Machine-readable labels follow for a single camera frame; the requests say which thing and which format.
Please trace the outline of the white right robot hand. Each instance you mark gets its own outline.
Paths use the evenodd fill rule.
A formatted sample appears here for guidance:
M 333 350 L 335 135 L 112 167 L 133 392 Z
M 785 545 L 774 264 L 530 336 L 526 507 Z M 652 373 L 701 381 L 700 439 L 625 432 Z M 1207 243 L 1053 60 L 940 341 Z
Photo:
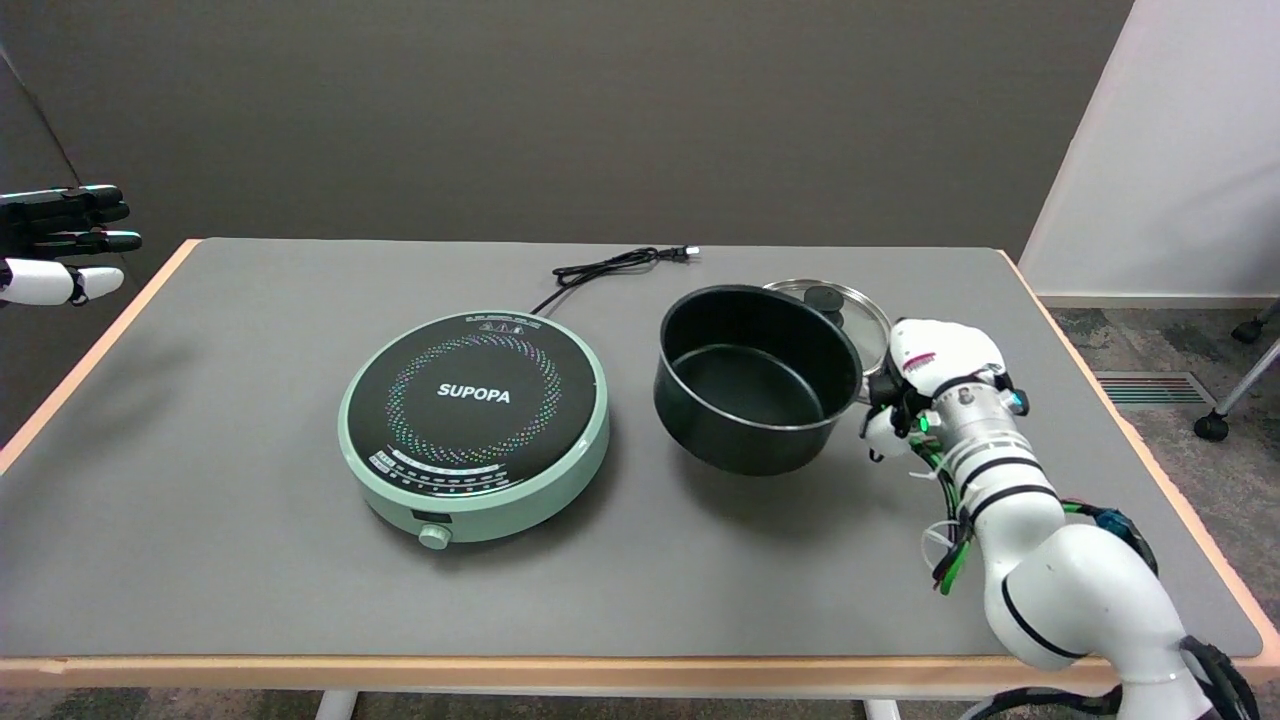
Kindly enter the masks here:
M 867 413 L 859 437 L 878 462 L 909 451 L 920 416 L 947 389 L 982 384 L 1011 391 L 1005 357 L 982 329 L 956 322 L 904 318 L 893 324 L 878 370 L 865 383 Z

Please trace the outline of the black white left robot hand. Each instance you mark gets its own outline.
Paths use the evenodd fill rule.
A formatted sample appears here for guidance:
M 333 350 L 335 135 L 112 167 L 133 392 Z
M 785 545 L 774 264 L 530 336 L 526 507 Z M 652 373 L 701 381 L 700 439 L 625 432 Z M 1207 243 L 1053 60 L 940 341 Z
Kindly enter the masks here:
M 4 193 L 3 304 L 78 307 L 119 290 L 125 282 L 120 268 L 76 266 L 64 260 L 141 249 L 140 233 L 109 228 L 129 214 L 115 184 Z

